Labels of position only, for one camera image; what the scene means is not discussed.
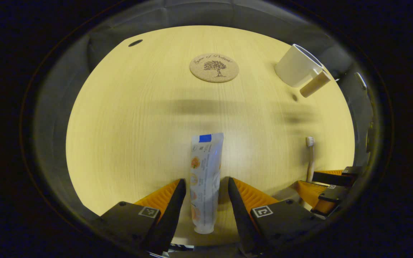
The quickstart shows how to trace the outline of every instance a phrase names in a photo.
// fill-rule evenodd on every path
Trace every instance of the mug handle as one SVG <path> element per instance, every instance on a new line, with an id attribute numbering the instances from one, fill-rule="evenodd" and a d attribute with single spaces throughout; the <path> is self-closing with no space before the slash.
<path id="1" fill-rule="evenodd" d="M 305 83 L 306 81 L 308 81 L 309 79 L 314 79 L 315 77 L 317 77 L 319 75 L 319 73 L 315 70 L 315 69 L 311 69 L 308 72 L 308 75 L 306 75 L 302 80 L 300 80 L 296 85 L 294 85 L 294 88 L 298 88 L 300 87 L 303 83 Z"/>
<path id="2" fill-rule="evenodd" d="M 315 91 L 319 90 L 323 87 L 326 83 L 331 80 L 331 77 L 322 70 L 316 77 L 313 78 L 307 85 L 305 85 L 301 90 L 300 94 L 307 98 L 308 96 L 315 93 Z"/>

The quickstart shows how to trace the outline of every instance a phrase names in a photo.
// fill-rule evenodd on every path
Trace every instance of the toothpaste tube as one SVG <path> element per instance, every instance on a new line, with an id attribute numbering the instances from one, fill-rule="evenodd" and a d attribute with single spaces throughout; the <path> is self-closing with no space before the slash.
<path id="1" fill-rule="evenodd" d="M 192 137 L 190 207 L 200 234 L 213 232 L 216 222 L 223 141 L 223 133 Z"/>

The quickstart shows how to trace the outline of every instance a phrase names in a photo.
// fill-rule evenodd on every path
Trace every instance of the wooden table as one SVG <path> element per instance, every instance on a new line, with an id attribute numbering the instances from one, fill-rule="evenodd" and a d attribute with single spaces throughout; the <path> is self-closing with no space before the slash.
<path id="1" fill-rule="evenodd" d="M 128 45 L 138 39 L 137 45 Z M 250 31 L 185 26 L 124 40 L 93 70 L 74 103 L 67 130 L 69 173 L 82 203 L 102 215 L 189 178 L 191 137 L 223 132 L 218 220 L 194 232 L 189 188 L 173 243 L 238 242 L 228 176 L 275 195 L 307 174 L 305 137 L 315 138 L 315 169 L 353 164 L 354 133 L 341 90 L 331 81 L 308 98 L 274 72 L 290 45 Z M 216 52 L 233 58 L 225 83 L 195 77 L 190 61 Z"/>

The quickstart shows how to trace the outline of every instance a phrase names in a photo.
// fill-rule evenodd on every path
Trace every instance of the wooden cylinder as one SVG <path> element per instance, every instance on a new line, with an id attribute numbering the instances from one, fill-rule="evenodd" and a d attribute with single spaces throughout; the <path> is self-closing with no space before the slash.
<path id="1" fill-rule="evenodd" d="M 331 78 L 329 77 L 329 75 L 325 71 L 321 71 L 319 75 L 313 78 L 313 80 L 307 83 L 307 85 L 305 85 L 300 90 L 300 94 L 302 94 L 302 96 L 307 98 L 308 96 L 312 95 L 315 91 L 323 87 L 330 80 Z"/>

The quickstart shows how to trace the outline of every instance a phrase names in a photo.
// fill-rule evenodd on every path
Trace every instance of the cork coaster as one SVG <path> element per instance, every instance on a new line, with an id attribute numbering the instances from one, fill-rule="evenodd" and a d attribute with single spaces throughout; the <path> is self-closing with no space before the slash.
<path id="1" fill-rule="evenodd" d="M 238 65 L 223 54 L 209 53 L 195 57 L 189 65 L 190 72 L 200 80 L 223 83 L 238 75 Z"/>

